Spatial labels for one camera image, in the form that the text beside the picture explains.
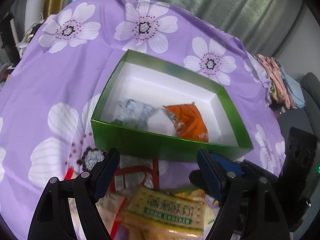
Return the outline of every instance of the green box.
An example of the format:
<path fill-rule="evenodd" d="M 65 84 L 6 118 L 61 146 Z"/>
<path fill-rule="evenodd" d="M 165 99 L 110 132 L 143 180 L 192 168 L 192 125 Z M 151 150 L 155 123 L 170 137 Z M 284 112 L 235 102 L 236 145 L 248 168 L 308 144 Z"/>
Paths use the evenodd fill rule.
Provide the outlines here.
<path fill-rule="evenodd" d="M 187 100 L 195 98 L 210 142 L 166 135 L 172 131 L 161 112 L 148 126 L 153 131 L 159 128 L 164 134 L 111 123 L 113 109 L 121 98 L 133 98 L 153 106 L 189 104 Z M 117 148 L 121 154 L 147 159 L 196 162 L 198 149 L 206 148 L 236 160 L 253 149 L 243 121 L 223 86 L 181 66 L 131 50 L 111 74 L 91 123 L 97 148 Z"/>

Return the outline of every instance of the plastic snack wrapper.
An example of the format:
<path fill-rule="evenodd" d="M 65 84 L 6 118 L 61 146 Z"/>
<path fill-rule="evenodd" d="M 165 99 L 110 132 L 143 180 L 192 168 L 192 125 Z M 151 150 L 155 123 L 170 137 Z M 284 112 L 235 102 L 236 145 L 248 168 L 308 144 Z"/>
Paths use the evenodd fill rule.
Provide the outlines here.
<path fill-rule="evenodd" d="M 139 185 L 159 189 L 158 160 L 121 155 L 119 167 L 109 185 L 109 191 L 116 192 Z"/>
<path fill-rule="evenodd" d="M 129 240 L 180 240 L 176 237 L 156 235 L 154 232 L 143 231 L 131 226 L 126 226 L 126 228 L 129 230 Z"/>
<path fill-rule="evenodd" d="M 168 191 L 168 194 L 170 196 L 179 197 L 186 200 L 200 201 L 201 203 L 206 204 L 206 194 L 204 190 L 194 186 L 172 189 Z"/>
<path fill-rule="evenodd" d="M 119 222 L 116 220 L 116 218 L 119 216 L 121 210 L 123 210 L 125 207 L 126 202 L 126 197 L 117 193 L 107 192 L 107 194 L 96 204 L 100 217 L 112 239 L 114 239 L 119 226 Z M 69 199 L 69 207 L 76 234 L 80 240 L 85 240 L 86 237 L 80 223 L 74 198 Z"/>
<path fill-rule="evenodd" d="M 116 106 L 113 123 L 148 131 L 147 121 L 155 110 L 153 106 L 134 99 L 122 99 Z"/>
<path fill-rule="evenodd" d="M 206 205 L 139 186 L 119 221 L 155 235 L 193 239 L 202 237 Z"/>
<path fill-rule="evenodd" d="M 189 105 L 164 106 L 174 124 L 177 135 L 195 141 L 208 142 L 208 130 L 195 103 Z"/>

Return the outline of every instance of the purple floral bedsheet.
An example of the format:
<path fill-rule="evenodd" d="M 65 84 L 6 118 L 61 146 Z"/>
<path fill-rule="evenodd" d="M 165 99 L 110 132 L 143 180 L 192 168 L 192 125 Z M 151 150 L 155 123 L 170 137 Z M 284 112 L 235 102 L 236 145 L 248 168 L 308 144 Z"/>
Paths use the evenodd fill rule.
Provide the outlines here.
<path fill-rule="evenodd" d="M 254 145 L 245 158 L 279 174 L 284 139 L 266 103 L 270 81 L 239 39 L 161 2 L 77 0 L 49 17 L 0 92 L 0 212 L 19 240 L 49 178 L 81 172 L 77 160 L 94 148 L 90 117 L 127 49 L 222 84 Z M 160 186 L 185 186 L 195 168 L 160 162 Z"/>

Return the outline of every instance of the blue gripper pad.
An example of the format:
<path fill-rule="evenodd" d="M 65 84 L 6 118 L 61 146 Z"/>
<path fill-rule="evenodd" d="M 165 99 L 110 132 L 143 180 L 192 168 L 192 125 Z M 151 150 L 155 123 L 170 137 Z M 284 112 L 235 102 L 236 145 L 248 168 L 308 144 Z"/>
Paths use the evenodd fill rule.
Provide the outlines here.
<path fill-rule="evenodd" d="M 240 176 L 240 177 L 243 175 L 241 166 L 238 163 L 235 163 L 231 160 L 228 160 L 214 153 L 211 153 L 210 156 L 215 162 L 221 163 L 221 165 L 226 170 L 226 172 L 233 171 L 237 176 Z"/>
<path fill-rule="evenodd" d="M 197 152 L 197 163 L 210 195 L 216 200 L 223 202 L 225 198 L 224 190 L 227 184 L 224 171 L 219 168 L 206 149 L 200 149 Z"/>

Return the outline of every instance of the clothing pile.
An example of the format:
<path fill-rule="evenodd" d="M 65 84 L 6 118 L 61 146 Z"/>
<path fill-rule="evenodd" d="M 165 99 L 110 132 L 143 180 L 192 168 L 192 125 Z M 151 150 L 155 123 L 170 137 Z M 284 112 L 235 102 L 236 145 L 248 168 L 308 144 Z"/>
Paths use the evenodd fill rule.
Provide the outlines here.
<path fill-rule="evenodd" d="M 268 78 L 271 80 L 269 89 L 271 95 L 272 109 L 303 108 L 305 100 L 300 84 L 287 75 L 281 64 L 273 57 L 265 57 L 261 54 L 256 56 L 262 67 L 266 70 Z"/>

